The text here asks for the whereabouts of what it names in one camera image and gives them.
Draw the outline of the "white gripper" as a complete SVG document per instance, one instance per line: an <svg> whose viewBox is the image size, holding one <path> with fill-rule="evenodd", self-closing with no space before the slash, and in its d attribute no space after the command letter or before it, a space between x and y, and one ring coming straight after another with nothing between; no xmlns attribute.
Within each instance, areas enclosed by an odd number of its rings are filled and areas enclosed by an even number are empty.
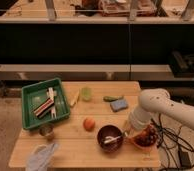
<svg viewBox="0 0 194 171"><path fill-rule="evenodd" d="M129 113L128 120L124 121L123 131L130 133L131 127L136 131L141 131L147 127L151 118L152 116L150 112L147 112L140 106L136 106Z"/></svg>

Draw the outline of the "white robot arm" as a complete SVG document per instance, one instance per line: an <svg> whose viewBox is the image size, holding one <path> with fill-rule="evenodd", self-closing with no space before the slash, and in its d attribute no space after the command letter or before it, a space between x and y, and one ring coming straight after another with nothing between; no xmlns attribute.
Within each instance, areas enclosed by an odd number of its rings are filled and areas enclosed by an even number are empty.
<svg viewBox="0 0 194 171"><path fill-rule="evenodd" d="M143 130L155 113L164 114L194 130L194 106L170 99L166 89L145 89L138 96L138 104L128 116L130 126L136 131Z"/></svg>

